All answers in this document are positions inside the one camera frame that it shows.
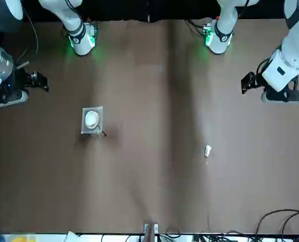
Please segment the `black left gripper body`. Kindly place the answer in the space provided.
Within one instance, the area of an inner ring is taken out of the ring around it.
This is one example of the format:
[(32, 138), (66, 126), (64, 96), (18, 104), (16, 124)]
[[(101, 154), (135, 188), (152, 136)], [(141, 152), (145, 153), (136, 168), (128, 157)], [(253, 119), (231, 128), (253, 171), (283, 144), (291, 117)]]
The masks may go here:
[(278, 91), (271, 87), (261, 74), (256, 74), (255, 83), (257, 88), (263, 88), (264, 93), (278, 93)]

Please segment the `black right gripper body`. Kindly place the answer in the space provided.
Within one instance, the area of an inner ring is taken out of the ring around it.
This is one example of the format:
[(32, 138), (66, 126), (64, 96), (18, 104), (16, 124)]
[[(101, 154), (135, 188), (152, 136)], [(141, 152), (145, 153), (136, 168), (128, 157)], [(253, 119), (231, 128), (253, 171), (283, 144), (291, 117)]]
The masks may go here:
[(25, 81), (25, 70), (13, 70), (10, 76), (5, 81), (3, 81), (1, 90), (5, 91), (6, 93), (11, 93), (16, 90), (22, 90), (24, 88)]

